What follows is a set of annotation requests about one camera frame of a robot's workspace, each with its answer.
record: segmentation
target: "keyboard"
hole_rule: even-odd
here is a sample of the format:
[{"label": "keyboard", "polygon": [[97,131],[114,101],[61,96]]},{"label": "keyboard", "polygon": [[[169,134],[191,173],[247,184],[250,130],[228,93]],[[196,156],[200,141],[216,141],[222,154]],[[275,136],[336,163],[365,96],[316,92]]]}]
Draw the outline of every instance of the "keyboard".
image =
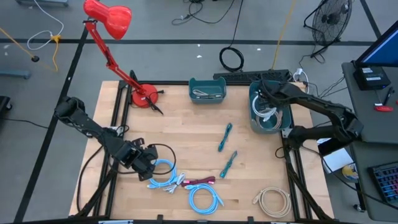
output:
[{"label": "keyboard", "polygon": [[233,72],[233,73],[215,73],[213,79],[217,80],[219,77],[223,77],[227,84],[230,85],[250,85],[253,81],[266,79],[278,82],[289,82],[292,80],[292,76],[288,69],[283,70],[267,70],[267,71],[255,71],[255,72]]},{"label": "keyboard", "polygon": [[383,201],[398,202],[398,162],[370,167],[368,171]]}]

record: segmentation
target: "teal plastic container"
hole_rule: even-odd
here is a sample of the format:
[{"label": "teal plastic container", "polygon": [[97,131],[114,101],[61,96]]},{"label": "teal plastic container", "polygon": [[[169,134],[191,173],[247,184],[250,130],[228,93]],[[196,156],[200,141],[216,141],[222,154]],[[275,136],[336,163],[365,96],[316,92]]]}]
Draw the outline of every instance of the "teal plastic container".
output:
[{"label": "teal plastic container", "polygon": [[[279,82],[277,82],[277,81],[267,81],[267,82],[269,82],[271,84],[275,84],[275,85],[279,84]],[[271,118],[266,122],[263,122],[262,118],[260,118],[261,126],[259,126],[257,124],[257,121],[256,121],[257,115],[254,113],[254,111],[252,109],[252,102],[253,102],[254,97],[256,97],[256,95],[257,95],[256,91],[258,90],[259,84],[260,84],[260,81],[252,82],[250,84],[250,88],[249,88],[249,99],[250,99],[249,100],[249,110],[250,110],[251,129],[255,133],[258,133],[258,134],[275,134],[284,128],[288,128],[290,126],[290,124],[292,123],[292,116],[290,114],[290,106],[286,106],[284,108],[277,109],[276,113],[278,113],[280,110],[282,110],[282,112],[283,112],[282,124],[279,128],[273,129],[273,127],[276,125],[276,122],[277,122],[277,119],[275,116],[271,116]]]},{"label": "teal plastic container", "polygon": [[[217,104],[223,102],[226,96],[226,82],[220,77],[217,80],[189,80],[189,97],[192,103],[196,104]],[[194,90],[208,94],[208,96],[198,96],[193,93]]]}]

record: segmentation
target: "black fan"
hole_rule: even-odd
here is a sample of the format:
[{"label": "black fan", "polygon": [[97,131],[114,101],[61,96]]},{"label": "black fan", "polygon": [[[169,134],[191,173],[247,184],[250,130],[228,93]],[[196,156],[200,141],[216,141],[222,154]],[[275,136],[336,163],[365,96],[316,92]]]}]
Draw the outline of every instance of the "black fan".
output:
[{"label": "black fan", "polygon": [[[316,44],[324,46],[312,53],[311,57],[324,51],[327,47],[340,41],[340,37],[347,27],[352,11],[352,0],[322,0],[319,6],[304,20],[304,27],[312,30],[312,37]],[[305,21],[315,14],[312,27]]]}]

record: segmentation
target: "concrete floor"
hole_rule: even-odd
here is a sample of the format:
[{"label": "concrete floor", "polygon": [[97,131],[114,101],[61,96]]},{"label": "concrete floor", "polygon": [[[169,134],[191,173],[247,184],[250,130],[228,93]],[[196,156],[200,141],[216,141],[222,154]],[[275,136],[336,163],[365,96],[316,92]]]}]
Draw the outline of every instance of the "concrete floor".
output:
[{"label": "concrete floor", "polygon": [[[187,3],[180,0],[103,0],[107,5],[125,5],[133,11],[133,20],[123,40],[151,40],[145,44],[110,44],[114,57],[121,68],[134,69],[141,80],[188,80],[191,77],[211,79],[214,73],[224,72],[218,61],[218,53],[227,44],[162,44],[156,40],[228,40],[232,38],[239,1],[218,24],[208,25],[192,20],[182,26],[172,26],[171,20],[187,13]],[[212,2],[206,0],[200,17],[216,20],[229,6],[230,0]],[[383,33],[397,19],[395,0],[366,1],[376,24]],[[316,8],[319,0],[298,0],[292,19],[287,26],[284,40],[312,41],[311,32],[302,27],[305,17]],[[64,39],[78,40],[83,32],[82,20],[87,16],[82,10],[83,0],[70,0],[70,6],[45,7],[45,10],[65,24]],[[290,1],[250,0],[245,1],[241,20],[236,33],[237,40],[277,40],[290,7]],[[36,7],[18,5],[14,0],[0,2],[1,27],[14,38],[25,40],[44,29],[58,32],[59,24],[49,19]],[[99,32],[110,39],[103,26]],[[14,108],[9,118],[28,119],[49,125],[53,109],[75,55],[77,44],[61,44],[57,56],[60,71],[52,73],[32,63],[14,44],[4,43],[0,34],[0,67],[2,69],[30,70],[28,80],[0,77],[0,95],[12,98]],[[362,7],[361,1],[353,4],[351,20],[341,37],[345,41],[374,41],[376,35]],[[274,44],[235,45],[245,57],[245,71],[267,70],[272,65]],[[312,51],[312,45],[282,45],[275,69],[287,68],[294,72],[302,55]],[[55,49],[48,44],[35,52],[42,62],[51,65]],[[358,58],[367,46],[332,46],[323,55],[326,63],[319,64],[306,58],[302,65],[312,83],[322,91],[342,77],[341,64]],[[234,55],[225,55],[227,64],[234,65],[238,60]],[[105,59],[94,44],[85,44],[77,64],[68,95],[77,96],[85,102],[86,112],[92,116],[103,80],[118,80],[118,77],[105,69]],[[345,87],[341,83],[336,90]],[[328,100],[351,107],[348,92],[341,91],[328,97]],[[312,114],[314,124],[326,118]],[[46,131],[27,123],[3,122],[0,130],[0,223],[12,222],[16,216],[32,169],[39,155]],[[78,171],[80,169],[86,138],[74,129],[57,125],[43,168],[35,185],[24,221],[67,217]],[[344,222],[378,223],[369,219],[366,213],[358,213],[352,205],[358,202],[356,192],[347,189],[333,176],[327,176],[335,217]]]}]

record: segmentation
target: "red cable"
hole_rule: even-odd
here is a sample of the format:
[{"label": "red cable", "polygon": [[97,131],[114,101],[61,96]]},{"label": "red cable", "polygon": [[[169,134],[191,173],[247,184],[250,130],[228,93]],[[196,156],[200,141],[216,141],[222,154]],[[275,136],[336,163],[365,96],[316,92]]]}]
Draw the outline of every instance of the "red cable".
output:
[{"label": "red cable", "polygon": [[199,179],[199,180],[184,180],[181,183],[182,187],[185,187],[187,185],[195,185],[195,184],[214,184],[216,182],[216,177],[211,176],[211,177],[206,177],[204,179]]}]

